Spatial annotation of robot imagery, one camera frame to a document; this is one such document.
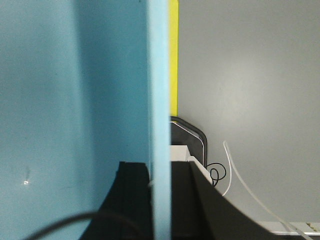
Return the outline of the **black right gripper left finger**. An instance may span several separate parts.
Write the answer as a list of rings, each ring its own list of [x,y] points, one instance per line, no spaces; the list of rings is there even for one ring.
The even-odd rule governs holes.
[[[81,240],[152,240],[149,172],[145,163],[120,162],[110,191],[99,208],[112,214],[92,219]]]

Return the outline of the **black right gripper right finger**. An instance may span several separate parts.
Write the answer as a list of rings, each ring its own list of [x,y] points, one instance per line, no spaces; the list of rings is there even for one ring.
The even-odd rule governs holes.
[[[171,163],[174,240],[276,240],[208,182],[194,162]]]

